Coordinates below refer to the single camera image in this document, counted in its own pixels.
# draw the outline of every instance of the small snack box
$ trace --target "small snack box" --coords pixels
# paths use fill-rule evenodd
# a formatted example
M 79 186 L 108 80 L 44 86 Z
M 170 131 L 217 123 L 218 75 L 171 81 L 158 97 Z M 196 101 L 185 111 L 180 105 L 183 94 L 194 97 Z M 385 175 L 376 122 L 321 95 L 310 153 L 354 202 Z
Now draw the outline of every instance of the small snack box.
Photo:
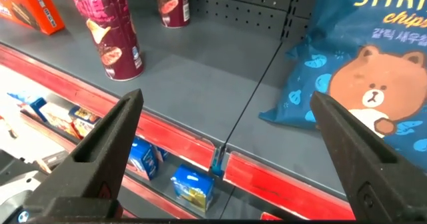
M 7 94 L 14 98 L 16 104 L 22 111 L 42 122 L 47 121 L 45 116 L 40 112 L 40 108 L 46 104 L 46 100 L 44 100 L 44 98 L 34 95 L 29 91 L 14 91 L 8 92 Z
M 68 115 L 74 104 L 55 95 L 46 96 L 46 101 L 47 103 L 40 108 L 40 112 L 46 117 L 49 124 L 82 139 L 83 137 L 75 128 L 73 119 Z
M 68 157 L 68 154 L 68 151 L 60 151 L 53 155 L 38 159 L 34 161 L 33 164 L 38 165 L 47 173 L 52 173 L 52 171 Z
M 52 0 L 0 0 L 0 17 L 48 35 L 64 28 Z
M 162 148 L 157 147 L 155 145 L 153 145 L 153 149 L 155 151 L 155 155 L 156 155 L 157 159 L 160 162 L 164 162 L 166 160 L 167 156 L 169 155 L 169 153 L 167 151 L 165 151 Z
M 203 212 L 207 210 L 213 198 L 212 177 L 181 165 L 171 180 L 179 198 L 185 199 Z
M 153 179 L 159 168 L 151 144 L 139 137 L 135 137 L 133 140 L 129 162 L 137 169 L 138 173 L 148 180 Z
M 101 119 L 77 105 L 69 111 L 69 116 L 73 119 L 74 126 L 82 137 L 86 137 Z

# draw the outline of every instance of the pringles can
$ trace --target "pringles can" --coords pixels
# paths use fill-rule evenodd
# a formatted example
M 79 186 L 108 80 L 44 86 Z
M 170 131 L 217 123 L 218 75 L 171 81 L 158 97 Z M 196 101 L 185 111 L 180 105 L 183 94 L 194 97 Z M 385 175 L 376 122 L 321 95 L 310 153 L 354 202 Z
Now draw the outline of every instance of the pringles can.
M 127 81 L 140 75 L 144 63 L 127 0 L 74 0 L 74 3 L 86 19 L 107 76 Z
M 165 27 L 185 27 L 189 23 L 188 0 L 157 0 L 161 23 Z

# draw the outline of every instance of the bear face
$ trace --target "bear face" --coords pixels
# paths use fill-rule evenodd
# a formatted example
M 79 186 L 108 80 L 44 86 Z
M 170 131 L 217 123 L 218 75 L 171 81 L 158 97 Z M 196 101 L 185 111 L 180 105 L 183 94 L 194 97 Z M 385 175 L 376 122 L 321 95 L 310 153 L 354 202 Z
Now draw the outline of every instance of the bear face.
M 425 60 L 418 51 L 399 57 L 375 46 L 363 47 L 357 58 L 333 74 L 329 94 L 349 111 L 369 109 L 370 121 L 373 113 L 389 122 L 406 119 L 420 110 L 427 96 Z M 390 126 L 384 132 L 394 130 Z

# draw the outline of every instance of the red shelf edge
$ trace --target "red shelf edge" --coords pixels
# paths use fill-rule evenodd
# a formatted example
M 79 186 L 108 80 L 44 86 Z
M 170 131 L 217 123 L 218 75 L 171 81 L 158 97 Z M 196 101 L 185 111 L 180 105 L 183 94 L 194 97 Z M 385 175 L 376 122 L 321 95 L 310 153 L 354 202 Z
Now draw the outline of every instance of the red shelf edge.
M 27 124 L 28 126 L 33 128 L 34 130 L 42 133 L 43 135 L 50 138 L 54 142 L 58 143 L 66 151 L 72 152 L 74 150 L 74 148 L 75 148 L 74 143 L 70 142 L 69 140 L 60 136 L 59 134 L 53 132 L 52 130 L 46 128 L 45 126 L 38 123 L 37 121 L 32 120 L 32 118 L 30 118 L 24 114 L 21 114 L 21 119 L 24 121 L 25 124 Z M 174 205 L 170 201 L 168 201 L 165 198 L 163 198 L 162 196 L 154 193 L 153 191 L 151 191 L 147 187 L 144 187 L 143 185 L 134 181 L 130 177 L 127 177 L 126 175 L 123 176 L 123 180 L 121 181 L 121 185 L 128 188 L 130 191 L 132 191 L 136 195 L 140 196 L 141 198 L 145 199 L 146 201 L 149 201 L 151 204 L 155 205 L 156 207 L 159 207 L 160 209 L 164 210 L 165 212 L 169 213 L 170 215 L 172 215 L 178 219 L 197 219 L 197 217 L 195 217 L 192 214 L 184 211 L 182 208 L 178 207 L 177 205 Z M 123 211 L 123 214 L 128 216 L 128 217 L 131 217 L 131 218 L 135 217 L 129 211 Z
M 96 87 L 2 44 L 0 65 L 32 79 L 100 117 L 106 115 L 118 101 L 118 98 Z M 216 149 L 209 141 L 195 137 L 188 131 L 145 112 L 139 119 L 137 135 L 205 171 L 209 170 Z
M 348 202 L 238 153 L 231 153 L 224 181 L 303 219 L 355 219 Z

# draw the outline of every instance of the blue chip bag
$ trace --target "blue chip bag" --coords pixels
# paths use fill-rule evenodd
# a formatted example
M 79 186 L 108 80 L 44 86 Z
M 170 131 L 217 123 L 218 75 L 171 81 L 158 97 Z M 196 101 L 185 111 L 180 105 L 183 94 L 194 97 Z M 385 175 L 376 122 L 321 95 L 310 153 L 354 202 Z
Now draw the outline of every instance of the blue chip bag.
M 314 129 L 314 91 L 327 93 L 427 171 L 427 0 L 316 0 L 297 65 L 260 118 Z

